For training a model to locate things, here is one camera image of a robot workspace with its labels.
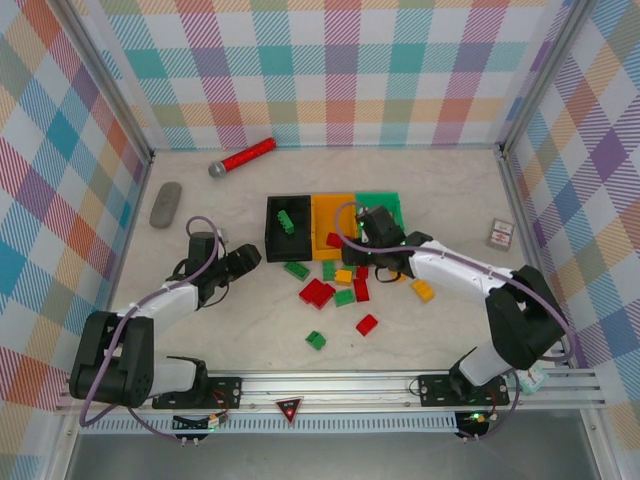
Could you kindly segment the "green plastic bin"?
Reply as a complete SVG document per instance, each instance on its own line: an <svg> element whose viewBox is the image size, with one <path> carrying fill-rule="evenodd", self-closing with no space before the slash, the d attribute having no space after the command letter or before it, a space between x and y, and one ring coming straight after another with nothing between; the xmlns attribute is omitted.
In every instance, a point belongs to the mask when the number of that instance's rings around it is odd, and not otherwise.
<svg viewBox="0 0 640 480"><path fill-rule="evenodd" d="M356 216L362 207L370 209L371 223L359 225L359 237L374 242L400 242L406 238L402 207L397 192L358 192L355 196Z"/></svg>

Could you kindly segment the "black plastic bin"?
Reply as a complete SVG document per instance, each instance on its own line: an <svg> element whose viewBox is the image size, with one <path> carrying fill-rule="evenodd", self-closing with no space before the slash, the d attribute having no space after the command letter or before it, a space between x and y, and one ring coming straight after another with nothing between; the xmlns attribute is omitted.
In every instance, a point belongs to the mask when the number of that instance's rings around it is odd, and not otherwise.
<svg viewBox="0 0 640 480"><path fill-rule="evenodd" d="M293 223L294 232L287 234L277 218L285 211ZM266 206L265 251L269 263L303 262L312 259L311 196L269 196Z"/></svg>

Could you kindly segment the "orange plastic bin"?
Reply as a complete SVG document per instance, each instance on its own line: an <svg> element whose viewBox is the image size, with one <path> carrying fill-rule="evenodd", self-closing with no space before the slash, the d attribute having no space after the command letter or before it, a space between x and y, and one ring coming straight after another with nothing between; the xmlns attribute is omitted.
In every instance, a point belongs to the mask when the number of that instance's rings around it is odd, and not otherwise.
<svg viewBox="0 0 640 480"><path fill-rule="evenodd" d="M354 193L314 194L311 196L311 245L312 257L317 261L340 260L341 250L329 245L326 240L330 233L336 233L335 214L345 203L355 200ZM356 207L345 207L339 216L339 226L346 237L359 237L356 222Z"/></svg>

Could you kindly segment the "grey oval stone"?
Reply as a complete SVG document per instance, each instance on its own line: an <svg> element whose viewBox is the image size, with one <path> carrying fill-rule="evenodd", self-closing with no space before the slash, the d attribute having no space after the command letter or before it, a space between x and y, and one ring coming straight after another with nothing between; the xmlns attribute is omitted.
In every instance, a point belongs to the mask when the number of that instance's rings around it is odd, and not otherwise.
<svg viewBox="0 0 640 480"><path fill-rule="evenodd" d="M178 182L166 182L160 187L149 216L151 227L166 229L173 223L181 194L182 186Z"/></svg>

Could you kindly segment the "red toy microphone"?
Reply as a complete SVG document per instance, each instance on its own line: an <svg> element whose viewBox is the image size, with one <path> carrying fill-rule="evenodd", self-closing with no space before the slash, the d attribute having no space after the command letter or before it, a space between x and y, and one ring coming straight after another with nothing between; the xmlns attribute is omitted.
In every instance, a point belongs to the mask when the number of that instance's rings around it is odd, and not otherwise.
<svg viewBox="0 0 640 480"><path fill-rule="evenodd" d="M267 138L223 160L212 162L208 167L208 173L212 178L221 178L227 173L275 149L276 141L273 138Z"/></svg>

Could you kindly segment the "small card box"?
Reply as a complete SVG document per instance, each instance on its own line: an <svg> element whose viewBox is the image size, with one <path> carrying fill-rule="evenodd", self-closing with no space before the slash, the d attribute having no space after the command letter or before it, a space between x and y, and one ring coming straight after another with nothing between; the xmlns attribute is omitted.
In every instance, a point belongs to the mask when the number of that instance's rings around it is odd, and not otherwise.
<svg viewBox="0 0 640 480"><path fill-rule="evenodd" d="M488 247L509 251L513 243L515 225L505 220L494 218L486 240Z"/></svg>

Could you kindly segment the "red triangle sign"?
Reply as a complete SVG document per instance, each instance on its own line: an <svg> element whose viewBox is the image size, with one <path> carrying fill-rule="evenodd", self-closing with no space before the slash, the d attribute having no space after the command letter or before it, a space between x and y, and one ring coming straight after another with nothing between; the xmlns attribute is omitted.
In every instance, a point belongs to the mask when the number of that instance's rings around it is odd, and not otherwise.
<svg viewBox="0 0 640 480"><path fill-rule="evenodd" d="M293 424L303 400L303 396L280 399L275 401L275 405L287 422Z"/></svg>

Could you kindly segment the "small teal clock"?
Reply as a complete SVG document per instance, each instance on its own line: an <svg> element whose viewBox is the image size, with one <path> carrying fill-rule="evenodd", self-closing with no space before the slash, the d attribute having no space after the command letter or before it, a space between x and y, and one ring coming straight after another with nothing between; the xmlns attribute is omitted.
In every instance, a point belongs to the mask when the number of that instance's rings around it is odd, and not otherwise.
<svg viewBox="0 0 640 480"><path fill-rule="evenodd" d="M538 364L532 365L527 370L517 370L520 390L525 396L534 395L548 380L547 372Z"/></svg>

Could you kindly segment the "aluminium side rail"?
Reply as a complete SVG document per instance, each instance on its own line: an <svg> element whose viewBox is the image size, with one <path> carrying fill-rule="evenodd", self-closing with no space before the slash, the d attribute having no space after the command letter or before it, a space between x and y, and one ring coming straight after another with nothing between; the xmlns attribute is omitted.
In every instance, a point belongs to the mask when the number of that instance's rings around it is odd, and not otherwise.
<svg viewBox="0 0 640 480"><path fill-rule="evenodd" d="M156 151L152 150L148 158L137 163L133 173L124 165L116 171L114 187L107 197L107 211L115 220L116 230L109 244L111 251L106 258L106 278L101 280L98 287L93 311L106 310L114 303L156 157Z"/></svg>
<svg viewBox="0 0 640 480"><path fill-rule="evenodd" d="M529 224L526 206L509 162L508 155L502 151L500 144L495 145L494 153L496 156L498 171L512 212L513 223L516 225L517 237L523 256L528 264L538 269L543 274L543 277L548 279L538 251L536 237L531 225ZM571 368L574 366L574 357L560 360L562 355L566 355L571 350L571 341L571 336L564 336L557 342L557 344L551 349L551 357L553 358L553 361L549 361L549 364L553 363L555 367L562 366Z"/></svg>

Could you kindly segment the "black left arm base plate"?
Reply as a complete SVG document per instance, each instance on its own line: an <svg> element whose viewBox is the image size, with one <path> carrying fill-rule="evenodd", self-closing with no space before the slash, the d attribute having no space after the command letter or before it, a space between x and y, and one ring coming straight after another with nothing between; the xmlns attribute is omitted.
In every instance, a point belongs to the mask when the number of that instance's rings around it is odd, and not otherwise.
<svg viewBox="0 0 640 480"><path fill-rule="evenodd" d="M242 379L240 377L207 377L197 379L187 391L169 392L155 397L152 408L157 410L226 410L240 407Z"/></svg>

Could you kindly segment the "aluminium frame rail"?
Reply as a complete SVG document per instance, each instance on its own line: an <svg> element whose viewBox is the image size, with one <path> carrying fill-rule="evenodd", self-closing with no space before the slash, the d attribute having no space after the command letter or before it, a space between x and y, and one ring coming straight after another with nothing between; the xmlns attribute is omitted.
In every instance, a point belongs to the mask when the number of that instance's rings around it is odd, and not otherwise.
<svg viewBox="0 0 640 480"><path fill-rule="evenodd" d="M220 371L216 377L239 377L241 399L233 413L276 413L276 402L300 397L299 412L391 413L423 409L417 377L421 370L373 371ZM510 400L522 410L582 410L606 406L594 371L556 368L533 395Z"/></svg>

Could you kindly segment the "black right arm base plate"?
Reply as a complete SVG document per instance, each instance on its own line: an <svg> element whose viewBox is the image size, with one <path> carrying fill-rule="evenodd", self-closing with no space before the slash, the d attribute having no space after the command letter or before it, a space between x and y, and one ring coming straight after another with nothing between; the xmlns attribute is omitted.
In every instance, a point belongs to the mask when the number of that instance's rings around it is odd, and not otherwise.
<svg viewBox="0 0 640 480"><path fill-rule="evenodd" d="M422 407L444 406L507 406L510 403L506 382L496 377L470 394L460 397L451 387L446 374L425 374L417 377Z"/></svg>

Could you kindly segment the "aluminium corner post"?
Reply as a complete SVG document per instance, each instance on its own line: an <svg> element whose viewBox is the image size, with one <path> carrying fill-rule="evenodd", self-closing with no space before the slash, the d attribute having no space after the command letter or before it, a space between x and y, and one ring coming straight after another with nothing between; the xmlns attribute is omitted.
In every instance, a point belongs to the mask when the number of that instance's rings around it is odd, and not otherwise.
<svg viewBox="0 0 640 480"><path fill-rule="evenodd" d="M547 89L556 78L573 44L579 36L585 22L598 0L572 0L566 9L566 15L557 28L557 34L546 48L540 60L535 60L539 69L530 82L530 87L522 97L512 119L507 122L506 130L496 144L501 158L506 161L542 101Z"/></svg>
<svg viewBox="0 0 640 480"><path fill-rule="evenodd" d="M71 38L71 42L78 51L87 71L113 110L114 116L132 143L134 150L147 165L152 164L154 150L129 108L129 104L112 75L111 69L102 55L102 50L94 42L95 38L87 28L86 22L79 15L71 0L47 1Z"/></svg>

